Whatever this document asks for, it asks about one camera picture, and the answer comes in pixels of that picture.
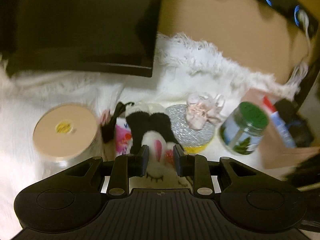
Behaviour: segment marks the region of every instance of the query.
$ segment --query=stuffed animal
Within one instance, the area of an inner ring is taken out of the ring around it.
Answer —
[[[180,178],[174,167],[173,147],[179,144],[171,130],[171,121],[159,104],[127,105],[125,116],[131,129],[136,155],[142,145],[149,146],[149,162],[143,178],[130,178],[130,188],[192,188],[191,181]]]

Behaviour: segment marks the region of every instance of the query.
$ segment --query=jar lid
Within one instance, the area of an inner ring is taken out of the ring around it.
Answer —
[[[53,162],[67,161],[86,150],[96,137],[94,114],[77,104],[48,111],[37,123],[33,143],[42,156]]]
[[[239,114],[235,120],[242,128],[252,132],[262,132],[269,124],[266,113],[250,102],[241,102],[238,106]]]
[[[239,109],[243,119],[250,126],[263,130],[269,124],[266,113],[253,103],[242,102],[239,105]]]

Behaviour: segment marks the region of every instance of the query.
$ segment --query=black monitor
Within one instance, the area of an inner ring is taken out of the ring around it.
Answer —
[[[161,0],[0,0],[7,73],[152,75]]]

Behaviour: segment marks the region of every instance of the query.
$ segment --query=yellow sticker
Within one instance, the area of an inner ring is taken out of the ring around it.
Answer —
[[[57,133],[69,133],[72,130],[71,122],[69,121],[61,121],[56,126]]]

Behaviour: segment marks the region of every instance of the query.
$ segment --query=white fur blanket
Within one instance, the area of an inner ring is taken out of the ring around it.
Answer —
[[[178,34],[158,36],[152,78],[117,74],[60,72],[30,74],[8,79],[0,62],[0,239],[7,240],[20,230],[13,210],[15,196],[23,188],[50,175],[44,170],[32,145],[33,129],[51,107],[67,102],[82,102],[100,114],[114,109],[118,101],[143,101],[169,106],[185,103],[195,91],[227,98],[222,114],[228,116],[250,87],[269,90],[292,98],[297,87],[279,85],[272,75],[253,73],[226,59],[206,41],[195,42]],[[202,152],[209,160],[231,156],[219,140]],[[259,153],[232,156],[263,170]],[[280,177],[286,169],[265,171]]]

